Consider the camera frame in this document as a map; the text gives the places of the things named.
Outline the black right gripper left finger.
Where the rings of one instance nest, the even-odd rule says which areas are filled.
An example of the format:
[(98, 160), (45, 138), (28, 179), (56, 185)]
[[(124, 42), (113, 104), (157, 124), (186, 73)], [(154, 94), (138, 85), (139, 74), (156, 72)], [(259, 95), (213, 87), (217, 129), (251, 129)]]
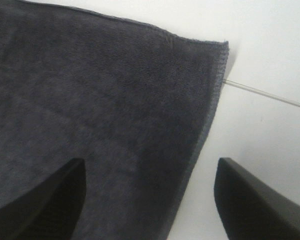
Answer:
[(86, 198), (86, 165), (73, 158), (0, 208), (0, 240), (69, 240)]

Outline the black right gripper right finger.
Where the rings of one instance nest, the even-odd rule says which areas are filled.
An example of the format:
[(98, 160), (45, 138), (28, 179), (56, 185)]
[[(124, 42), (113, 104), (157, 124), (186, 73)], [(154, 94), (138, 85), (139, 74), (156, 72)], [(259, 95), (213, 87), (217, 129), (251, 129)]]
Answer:
[(228, 157), (218, 160), (214, 201), (230, 240), (300, 240), (300, 205)]

